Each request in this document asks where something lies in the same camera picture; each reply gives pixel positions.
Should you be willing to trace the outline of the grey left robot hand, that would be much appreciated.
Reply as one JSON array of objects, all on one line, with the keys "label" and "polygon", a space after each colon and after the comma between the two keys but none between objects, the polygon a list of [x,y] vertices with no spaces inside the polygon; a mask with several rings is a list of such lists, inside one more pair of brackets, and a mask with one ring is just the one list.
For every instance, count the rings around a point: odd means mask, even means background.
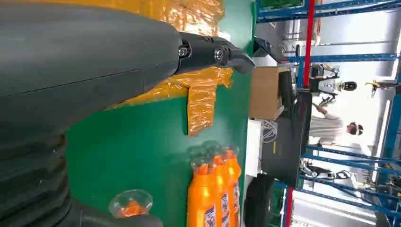
[{"label": "grey left robot hand", "polygon": [[124,10],[27,0],[0,3],[0,224],[160,227],[117,219],[71,196],[65,131],[174,74],[255,64],[220,37],[177,31]]}]

